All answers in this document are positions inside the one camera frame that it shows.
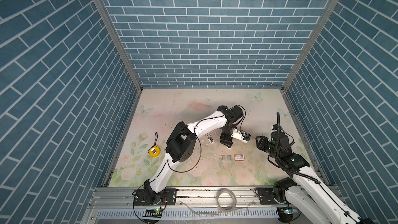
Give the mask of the cardboard staple tray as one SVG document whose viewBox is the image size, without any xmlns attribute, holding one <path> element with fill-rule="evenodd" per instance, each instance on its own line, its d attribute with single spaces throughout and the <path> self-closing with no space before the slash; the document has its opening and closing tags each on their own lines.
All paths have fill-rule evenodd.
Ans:
<svg viewBox="0 0 398 224">
<path fill-rule="evenodd" d="M 232 157 L 231 157 L 231 155 L 220 155 L 220 160 L 221 161 L 231 161 Z"/>
</svg>

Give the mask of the red staple box sleeve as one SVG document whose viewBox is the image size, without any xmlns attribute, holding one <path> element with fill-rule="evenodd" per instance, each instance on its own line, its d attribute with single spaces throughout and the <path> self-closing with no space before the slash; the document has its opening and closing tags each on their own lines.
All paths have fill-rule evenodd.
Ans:
<svg viewBox="0 0 398 224">
<path fill-rule="evenodd" d="M 235 161 L 244 161 L 245 156 L 244 156 L 244 154 L 235 154 L 234 159 L 235 159 Z"/>
</svg>

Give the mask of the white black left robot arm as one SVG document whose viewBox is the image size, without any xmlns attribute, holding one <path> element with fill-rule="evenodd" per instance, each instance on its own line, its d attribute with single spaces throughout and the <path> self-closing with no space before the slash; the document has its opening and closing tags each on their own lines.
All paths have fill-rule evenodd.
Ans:
<svg viewBox="0 0 398 224">
<path fill-rule="evenodd" d="M 159 195 L 165 188 L 173 173 L 187 173 L 178 171 L 177 167 L 193 154 L 196 142 L 204 135 L 221 129 L 220 143 L 231 148 L 234 140 L 247 143 L 251 135 L 237 126 L 246 117 L 246 110 L 235 105 L 228 108 L 221 105 L 208 117 L 194 123 L 178 123 L 166 141 L 166 154 L 157 172 L 151 179 L 144 182 L 144 191 L 150 196 Z"/>
</svg>

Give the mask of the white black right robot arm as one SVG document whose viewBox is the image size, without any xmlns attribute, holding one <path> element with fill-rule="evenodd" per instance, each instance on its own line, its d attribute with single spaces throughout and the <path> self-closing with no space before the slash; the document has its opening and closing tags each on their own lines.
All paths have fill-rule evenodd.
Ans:
<svg viewBox="0 0 398 224">
<path fill-rule="evenodd" d="M 309 162 L 292 151 L 293 143 L 282 130 L 280 113 L 276 113 L 276 118 L 269 138 L 256 137 L 257 148 L 288 175 L 274 184 L 275 201 L 292 204 L 313 224 L 372 224 L 370 218 L 361 217 L 336 196 Z"/>
</svg>

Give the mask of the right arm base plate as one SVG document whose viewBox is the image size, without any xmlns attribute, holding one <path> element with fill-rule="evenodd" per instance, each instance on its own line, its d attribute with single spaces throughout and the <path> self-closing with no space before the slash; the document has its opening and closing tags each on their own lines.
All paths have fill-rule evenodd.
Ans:
<svg viewBox="0 0 398 224">
<path fill-rule="evenodd" d="M 257 187 L 253 189 L 261 205 L 283 205 L 286 202 L 277 201 L 274 196 L 273 187 Z"/>
</svg>

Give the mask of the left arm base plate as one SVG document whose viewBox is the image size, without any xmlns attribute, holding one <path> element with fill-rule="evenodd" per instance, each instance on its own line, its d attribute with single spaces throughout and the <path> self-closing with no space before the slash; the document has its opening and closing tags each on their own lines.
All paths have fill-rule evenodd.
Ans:
<svg viewBox="0 0 398 224">
<path fill-rule="evenodd" d="M 132 195 L 134 196 L 134 205 L 137 206 L 151 206 L 151 205 L 166 205 L 173 206 L 177 198 L 176 188 L 166 188 L 159 193 L 149 193 L 146 189 L 137 189 Z"/>
</svg>

